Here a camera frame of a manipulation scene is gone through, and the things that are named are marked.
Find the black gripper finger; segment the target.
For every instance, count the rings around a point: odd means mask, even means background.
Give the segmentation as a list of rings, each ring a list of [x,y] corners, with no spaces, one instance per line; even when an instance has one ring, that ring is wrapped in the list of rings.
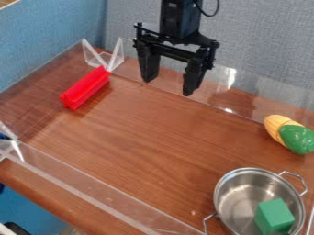
[[[153,52],[152,46],[143,42],[137,43],[137,59],[143,81],[149,83],[157,77],[160,55]]]
[[[200,87],[201,79],[205,73],[205,65],[203,60],[191,59],[187,63],[183,83],[183,95],[192,95],[193,91]]]

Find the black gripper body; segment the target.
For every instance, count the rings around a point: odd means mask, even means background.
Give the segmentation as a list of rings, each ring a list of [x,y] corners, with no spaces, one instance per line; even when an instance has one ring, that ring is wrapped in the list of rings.
[[[137,58],[160,55],[175,59],[180,62],[187,62],[195,55],[195,52],[176,48],[176,45],[195,45],[207,50],[203,61],[205,69],[211,70],[215,67],[216,49],[219,42],[204,37],[195,31],[181,39],[159,32],[159,25],[153,23],[137,22],[133,25],[136,29],[136,38],[133,39],[133,47],[136,48]]]

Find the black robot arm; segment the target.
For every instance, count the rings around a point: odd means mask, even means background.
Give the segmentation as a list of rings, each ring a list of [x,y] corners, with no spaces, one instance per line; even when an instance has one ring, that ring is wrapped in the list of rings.
[[[187,64],[183,74],[183,95],[192,95],[200,87],[205,72],[213,68],[216,40],[199,32],[201,16],[212,17],[201,10],[201,0],[161,0],[157,29],[137,22],[133,48],[137,52],[141,79],[149,83],[157,78],[160,57]]]

